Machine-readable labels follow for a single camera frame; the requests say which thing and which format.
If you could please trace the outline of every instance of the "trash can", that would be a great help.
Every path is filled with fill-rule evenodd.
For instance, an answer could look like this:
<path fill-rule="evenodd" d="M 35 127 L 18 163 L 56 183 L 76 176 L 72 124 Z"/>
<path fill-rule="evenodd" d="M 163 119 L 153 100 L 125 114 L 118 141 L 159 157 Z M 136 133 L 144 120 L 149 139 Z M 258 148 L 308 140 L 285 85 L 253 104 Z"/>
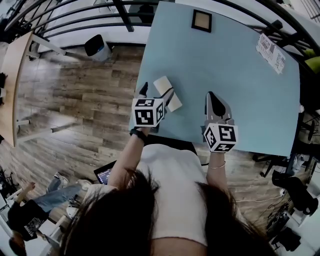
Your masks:
<path fill-rule="evenodd" d="M 96 61 L 103 62 L 111 56 L 111 51 L 100 34 L 84 44 L 86 54 Z"/>

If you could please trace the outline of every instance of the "jeans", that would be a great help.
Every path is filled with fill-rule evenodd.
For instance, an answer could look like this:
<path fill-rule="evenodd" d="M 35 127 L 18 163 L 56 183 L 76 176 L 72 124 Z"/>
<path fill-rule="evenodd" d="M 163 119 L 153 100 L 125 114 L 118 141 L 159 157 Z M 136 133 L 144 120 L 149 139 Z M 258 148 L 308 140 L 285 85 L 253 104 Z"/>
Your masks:
<path fill-rule="evenodd" d="M 46 188 L 46 194 L 33 199 L 46 213 L 50 213 L 53 208 L 74 197 L 82 189 L 80 184 L 74 184 L 58 190 L 60 184 L 61 180 L 53 177 L 53 180 Z"/>

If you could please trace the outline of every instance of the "black t-shirt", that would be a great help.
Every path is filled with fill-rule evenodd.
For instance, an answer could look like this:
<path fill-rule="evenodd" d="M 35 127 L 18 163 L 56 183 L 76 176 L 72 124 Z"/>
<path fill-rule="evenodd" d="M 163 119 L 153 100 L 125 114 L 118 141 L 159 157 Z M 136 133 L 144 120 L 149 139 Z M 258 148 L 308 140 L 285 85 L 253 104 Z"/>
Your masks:
<path fill-rule="evenodd" d="M 9 227 L 19 232 L 23 240 L 29 241 L 37 238 L 36 231 L 48 216 L 49 214 L 33 200 L 29 200 L 21 207 L 17 202 L 14 202 L 8 211 Z"/>

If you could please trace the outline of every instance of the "shoe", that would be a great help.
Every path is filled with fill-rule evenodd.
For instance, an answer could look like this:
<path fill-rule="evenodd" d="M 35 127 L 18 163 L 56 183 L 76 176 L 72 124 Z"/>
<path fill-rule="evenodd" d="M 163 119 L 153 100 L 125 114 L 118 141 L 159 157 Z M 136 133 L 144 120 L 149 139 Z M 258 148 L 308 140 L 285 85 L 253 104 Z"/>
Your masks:
<path fill-rule="evenodd" d="M 62 188 L 65 188 L 69 183 L 69 180 L 66 177 L 62 176 L 59 172 L 56 172 L 53 177 L 58 178 L 61 181 Z"/>
<path fill-rule="evenodd" d="M 79 183 L 84 191 L 88 191 L 89 187 L 92 185 L 92 183 L 86 179 L 78 179 L 76 183 Z"/>
<path fill-rule="evenodd" d="M 76 207 L 68 206 L 66 208 L 66 213 L 71 220 L 76 216 L 77 211 L 78 211 L 78 208 Z"/>

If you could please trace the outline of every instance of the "small frame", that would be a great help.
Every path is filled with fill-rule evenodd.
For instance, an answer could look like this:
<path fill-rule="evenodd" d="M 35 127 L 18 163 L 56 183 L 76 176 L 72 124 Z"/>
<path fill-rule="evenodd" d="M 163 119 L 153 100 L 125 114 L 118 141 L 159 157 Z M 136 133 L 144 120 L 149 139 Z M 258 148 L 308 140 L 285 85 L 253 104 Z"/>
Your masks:
<path fill-rule="evenodd" d="M 201 10 L 193 10 L 192 26 L 196 30 L 211 33 L 212 14 Z"/>

